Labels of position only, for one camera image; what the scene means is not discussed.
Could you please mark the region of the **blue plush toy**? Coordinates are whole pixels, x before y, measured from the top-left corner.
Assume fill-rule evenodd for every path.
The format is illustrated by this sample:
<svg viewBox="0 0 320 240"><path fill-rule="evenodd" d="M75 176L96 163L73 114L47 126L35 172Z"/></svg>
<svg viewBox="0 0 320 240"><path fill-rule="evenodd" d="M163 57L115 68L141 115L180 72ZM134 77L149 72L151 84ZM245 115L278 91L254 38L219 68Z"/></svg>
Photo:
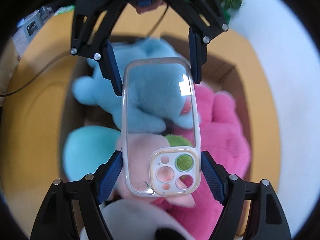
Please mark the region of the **blue plush toy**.
<svg viewBox="0 0 320 240"><path fill-rule="evenodd" d="M171 44L160 38L147 38L132 44L114 43L113 51L121 75L135 60L181 57ZM83 105L101 107L121 128L121 97L115 95L111 81L103 78L99 64L92 59L87 59L87 63L93 74L73 81L74 97ZM143 64L132 68L127 100L128 132L160 134L166 130L167 123L192 129L190 100L189 79L181 64Z"/></svg>

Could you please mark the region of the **magenta plush toy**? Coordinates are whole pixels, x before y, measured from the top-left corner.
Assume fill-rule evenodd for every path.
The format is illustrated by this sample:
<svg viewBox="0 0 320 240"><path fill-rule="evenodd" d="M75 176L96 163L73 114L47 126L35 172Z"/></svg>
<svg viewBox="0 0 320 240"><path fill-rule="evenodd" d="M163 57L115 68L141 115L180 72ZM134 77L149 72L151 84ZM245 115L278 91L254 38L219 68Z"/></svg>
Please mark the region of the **magenta plush toy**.
<svg viewBox="0 0 320 240"><path fill-rule="evenodd" d="M235 99L224 91L215 93L203 84L195 85L195 96L201 119L201 149L208 151L228 173L243 178L251 153L236 113ZM195 239L208 239L223 207L212 196L205 178L192 197L193 208L175 206L166 200L156 200L153 204L174 217Z"/></svg>

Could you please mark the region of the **pink pig plush teal outfit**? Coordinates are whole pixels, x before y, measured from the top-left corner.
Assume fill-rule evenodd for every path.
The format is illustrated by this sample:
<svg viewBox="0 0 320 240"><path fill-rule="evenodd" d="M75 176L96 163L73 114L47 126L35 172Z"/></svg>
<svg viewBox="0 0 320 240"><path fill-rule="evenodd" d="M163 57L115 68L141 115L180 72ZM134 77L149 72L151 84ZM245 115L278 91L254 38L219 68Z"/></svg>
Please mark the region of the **pink pig plush teal outfit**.
<svg viewBox="0 0 320 240"><path fill-rule="evenodd" d="M116 196L153 203L168 202L173 206L192 208L191 194L173 197L137 197L126 187L120 133L102 126L84 126L67 135L62 153L65 175L69 181L79 181L88 174L94 176L99 203Z"/></svg>

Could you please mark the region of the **white panda plush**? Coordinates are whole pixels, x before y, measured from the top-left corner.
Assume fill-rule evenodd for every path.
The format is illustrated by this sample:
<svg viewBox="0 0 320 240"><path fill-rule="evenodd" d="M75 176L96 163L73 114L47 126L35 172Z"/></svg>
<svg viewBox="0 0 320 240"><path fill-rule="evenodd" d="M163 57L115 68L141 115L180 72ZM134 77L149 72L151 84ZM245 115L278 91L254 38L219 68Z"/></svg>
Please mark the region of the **white panda plush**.
<svg viewBox="0 0 320 240"><path fill-rule="evenodd" d="M193 239L167 212L138 200L117 200L100 211L113 239Z"/></svg>

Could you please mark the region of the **clear phone case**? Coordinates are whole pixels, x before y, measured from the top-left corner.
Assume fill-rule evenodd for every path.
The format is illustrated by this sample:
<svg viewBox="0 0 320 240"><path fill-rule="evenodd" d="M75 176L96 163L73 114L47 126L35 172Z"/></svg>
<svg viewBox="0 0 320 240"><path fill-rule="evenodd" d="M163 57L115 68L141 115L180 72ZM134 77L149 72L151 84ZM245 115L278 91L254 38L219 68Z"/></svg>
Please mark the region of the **clear phone case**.
<svg viewBox="0 0 320 240"><path fill-rule="evenodd" d="M143 59L124 71L121 151L129 191L139 197L194 192L201 181L201 136L189 62Z"/></svg>

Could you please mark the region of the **cardboard box tray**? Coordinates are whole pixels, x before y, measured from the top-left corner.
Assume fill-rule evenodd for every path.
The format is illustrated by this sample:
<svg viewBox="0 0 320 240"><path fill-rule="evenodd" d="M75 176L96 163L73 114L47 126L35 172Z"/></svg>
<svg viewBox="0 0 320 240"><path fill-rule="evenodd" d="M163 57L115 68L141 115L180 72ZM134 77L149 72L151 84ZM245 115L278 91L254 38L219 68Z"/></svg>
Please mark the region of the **cardboard box tray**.
<svg viewBox="0 0 320 240"><path fill-rule="evenodd" d="M219 91L227 92L235 99L236 113L241 122L243 134L249 144L251 153L251 131L246 96L236 67L219 56L208 54L207 62L202 68L202 82L200 84L207 85L215 93ZM71 92L67 92L60 132L61 172L65 177L62 153L67 135L73 130L84 126L102 126L117 131L109 113L103 111L98 106L82 105L76 101ZM248 179L250 173L251 161L243 179Z"/></svg>

